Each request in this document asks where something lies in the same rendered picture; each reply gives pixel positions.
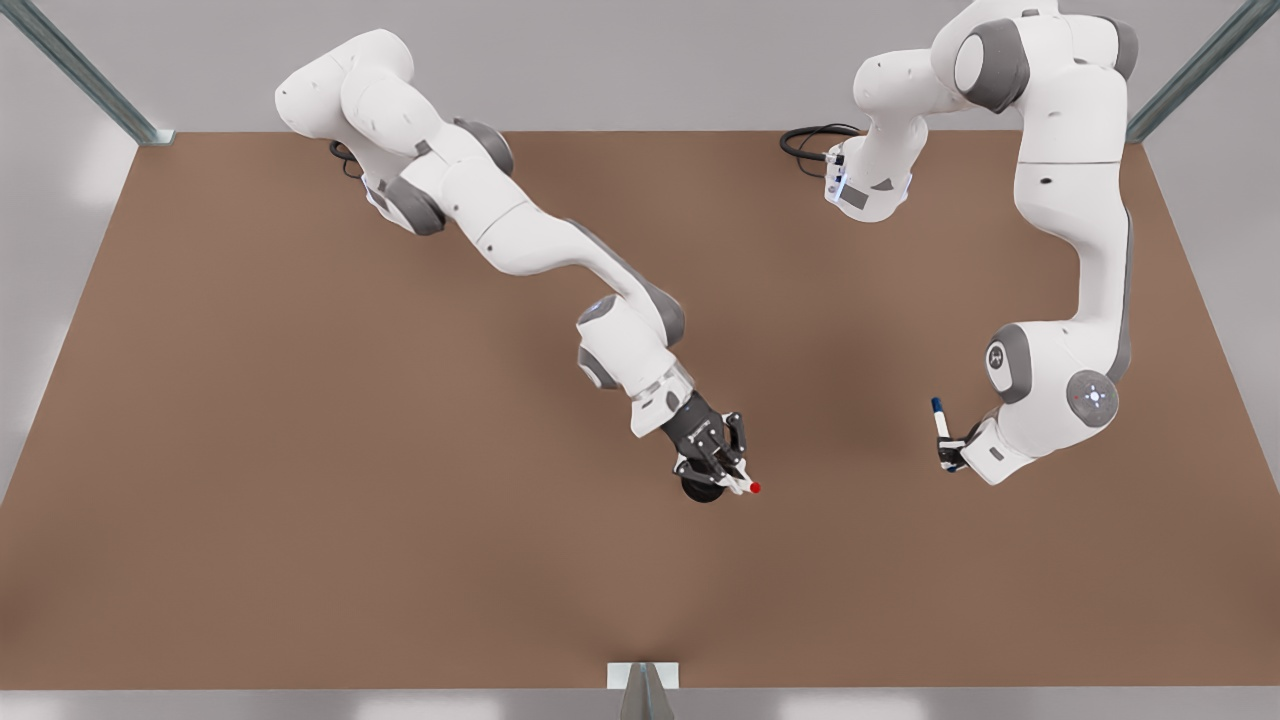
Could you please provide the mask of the silver frame post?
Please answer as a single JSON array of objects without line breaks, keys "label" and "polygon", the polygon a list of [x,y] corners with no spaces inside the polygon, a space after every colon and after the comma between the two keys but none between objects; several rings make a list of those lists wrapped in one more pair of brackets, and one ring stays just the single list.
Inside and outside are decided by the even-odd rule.
[{"label": "silver frame post", "polygon": [[8,18],[138,146],[173,143],[175,131],[154,126],[32,0],[0,0],[0,15]]},{"label": "silver frame post", "polygon": [[1277,12],[1280,0],[1244,0],[1129,120],[1126,142],[1144,142]]},{"label": "silver frame post", "polygon": [[620,720],[676,720],[667,691],[680,688],[677,662],[609,662],[605,688],[623,692]]}]

